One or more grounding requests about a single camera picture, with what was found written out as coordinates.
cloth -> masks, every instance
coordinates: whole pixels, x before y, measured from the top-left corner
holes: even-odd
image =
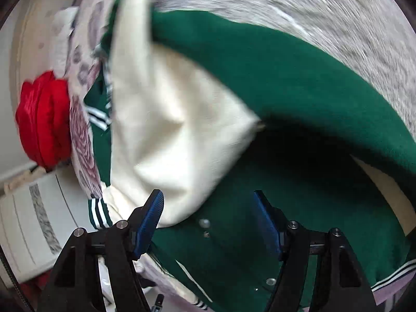
[[[16,122],[28,157],[45,169],[52,169],[71,155],[69,97],[67,82],[52,71],[33,83],[22,85]]]
[[[207,10],[229,20],[283,30],[316,45],[372,83],[414,136],[415,131],[410,127],[416,123],[411,115],[414,107],[409,101],[415,99],[411,94],[414,90],[411,81],[416,72],[416,35],[393,0],[154,1],[165,11]],[[87,195],[95,193],[97,198],[101,198],[99,173],[90,148],[92,131],[88,131],[88,116],[82,99],[94,82],[94,71],[96,74],[99,70],[99,65],[90,57],[89,39],[100,38],[111,4],[112,0],[82,1],[69,59],[73,164]],[[97,26],[87,27],[91,22]]]
[[[124,17],[127,11],[134,14],[126,7]],[[143,22],[130,15],[132,19]],[[129,31],[130,37],[137,34]],[[118,29],[116,35],[121,34],[120,43],[126,46],[128,30]],[[195,214],[157,229],[152,250],[164,268],[197,296],[210,297],[208,305],[216,311],[264,308],[271,294],[265,279],[277,276],[278,264],[252,225],[254,189],[263,189],[273,205],[310,229],[341,228],[371,284],[404,264],[410,245],[403,228],[350,156],[386,171],[414,202],[414,141],[370,85],[299,39],[206,12],[154,11],[152,34],[155,41],[203,65],[266,122],[266,131],[257,135]],[[127,70],[134,62],[131,47],[124,47],[131,57],[111,61],[115,95],[116,65]],[[117,113],[116,98],[113,107]],[[212,222],[208,237],[198,223],[203,218]],[[375,259],[374,254],[385,256]],[[304,306],[312,286],[309,275]]]
[[[24,171],[22,174],[4,183],[3,190],[5,195],[21,187],[24,184],[34,182],[46,173],[43,167],[36,167],[32,172],[30,170]]]
[[[134,265],[142,268],[140,273],[154,281],[162,294],[182,298],[183,301],[178,301],[182,311],[207,310],[207,305],[201,299],[174,278],[166,269],[162,268],[149,254],[142,255],[138,261],[134,262]]]
[[[159,227],[166,227],[202,205],[251,142],[258,117],[204,69],[151,45],[149,6],[129,0],[139,22],[129,10],[118,15],[110,54],[115,190],[103,199],[126,217],[158,188],[165,197]],[[127,58],[132,65],[122,68]]]
[[[78,7],[69,7],[58,11],[51,24],[49,68],[59,79],[65,75],[69,52],[69,36]]]
[[[88,112],[91,130],[93,132],[93,150],[96,156],[96,163],[100,172],[100,178],[103,182],[101,189],[110,185],[110,158],[111,155],[111,130],[110,114],[108,104],[108,88],[103,77],[103,67],[84,98],[85,108]],[[113,225],[110,218],[107,204],[102,198],[96,198],[91,193],[91,199],[88,200],[89,220],[96,229],[104,229]]]
[[[402,278],[396,280],[392,285],[386,285],[374,293],[374,299],[376,300],[376,304],[379,305],[382,302],[386,301],[387,299],[394,296],[396,292],[405,288],[409,281],[413,279],[415,276],[415,271],[410,272],[404,275]]]

metal screw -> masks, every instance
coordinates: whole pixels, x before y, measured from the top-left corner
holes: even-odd
[[[82,236],[84,234],[84,229],[83,228],[77,228],[74,230],[74,236],[75,237],[79,237]]]
[[[332,231],[332,234],[336,237],[339,237],[341,235],[341,230],[337,227],[332,229],[331,231]]]
[[[290,220],[288,223],[288,227],[293,230],[296,230],[299,227],[299,223],[295,220]]]
[[[204,228],[204,229],[209,229],[209,227],[211,226],[211,223],[209,222],[208,219],[200,219],[199,226],[201,226],[201,228]]]
[[[126,221],[126,220],[120,220],[120,221],[118,221],[118,222],[117,222],[117,224],[116,224],[116,226],[117,226],[119,229],[124,229],[127,225],[128,225],[128,221]]]
[[[274,286],[276,284],[276,279],[269,278],[269,279],[266,280],[266,284],[270,285],[270,286]]]

striped cuff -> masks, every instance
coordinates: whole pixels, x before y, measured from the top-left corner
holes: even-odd
[[[196,307],[199,307],[201,309],[203,309],[204,311],[206,311],[208,309],[208,305],[206,305],[206,303],[204,303],[202,300],[198,299],[198,301],[194,304]]]
[[[87,105],[85,105],[85,110],[88,113],[88,119],[91,123],[95,124],[103,131],[107,130],[108,126],[111,124],[111,119],[105,112]]]
[[[371,290],[373,292],[383,288],[384,286],[387,286],[391,284],[392,282],[400,279],[404,275],[408,274],[409,272],[416,270],[416,259],[410,260],[407,263],[403,264],[400,268],[398,268],[396,271],[394,271],[390,276],[387,278],[380,280],[375,285],[371,287]]]
[[[103,199],[92,198],[88,200],[89,220],[97,230],[105,229],[113,225],[108,213],[107,204]]]

gray fleece blanket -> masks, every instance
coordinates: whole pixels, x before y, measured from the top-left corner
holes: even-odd
[[[394,0],[154,0],[297,36],[375,87],[416,140],[416,34]]]

pile of clothes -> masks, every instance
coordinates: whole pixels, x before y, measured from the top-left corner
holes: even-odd
[[[71,156],[68,85],[52,71],[22,85],[16,110],[19,136],[28,157],[46,170]]]
[[[280,264],[254,223],[256,189],[308,229],[340,228],[376,300],[416,268],[416,143],[353,70],[287,33],[151,0],[115,0],[106,29],[84,97],[102,189],[90,220],[127,219],[161,189],[140,261],[178,296],[265,308]],[[310,271],[301,307],[314,282]]]

